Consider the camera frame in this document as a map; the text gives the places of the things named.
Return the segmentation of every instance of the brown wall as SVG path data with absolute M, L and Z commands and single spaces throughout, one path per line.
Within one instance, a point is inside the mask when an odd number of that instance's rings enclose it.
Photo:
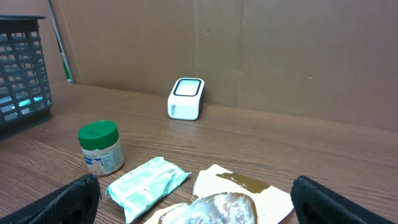
M 51 2 L 78 83 L 398 130 L 398 1 Z
M 45 16 L 39 20 L 39 34 L 42 39 L 44 60 L 50 83 L 66 82 L 62 56 L 51 22 L 46 0 L 0 0 L 0 14 L 30 14 Z

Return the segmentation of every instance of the light blue packet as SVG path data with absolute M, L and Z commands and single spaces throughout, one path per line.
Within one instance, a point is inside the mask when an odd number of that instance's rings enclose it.
M 163 157 L 155 157 L 115 180 L 105 195 L 110 194 L 124 208 L 126 223 L 131 223 L 160 198 L 170 194 L 190 174 Z

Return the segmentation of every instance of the plastic jar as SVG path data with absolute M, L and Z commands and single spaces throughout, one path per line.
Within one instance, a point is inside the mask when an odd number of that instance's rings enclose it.
M 94 175 L 108 175 L 124 162 L 118 127 L 113 121 L 97 121 L 78 132 L 81 151 L 88 170 Z

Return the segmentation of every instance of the plastic basket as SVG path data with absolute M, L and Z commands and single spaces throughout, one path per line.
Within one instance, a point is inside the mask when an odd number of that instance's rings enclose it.
M 38 19 L 0 15 L 0 127 L 52 106 Z

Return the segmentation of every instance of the brown tabletop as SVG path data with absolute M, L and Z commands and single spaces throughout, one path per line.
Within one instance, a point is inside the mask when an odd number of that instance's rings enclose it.
M 198 172 L 219 164 L 290 192 L 307 175 L 371 211 L 398 222 L 398 133 L 275 113 L 205 105 L 198 121 L 169 119 L 166 98 L 57 83 L 52 118 L 0 142 L 0 217 L 88 173 L 77 140 L 85 124 L 117 122 L 123 168 L 115 179 L 156 156 L 192 175 L 154 211 L 191 198 Z M 124 223 L 103 197 L 95 223 Z M 297 223 L 290 214 L 284 223 Z

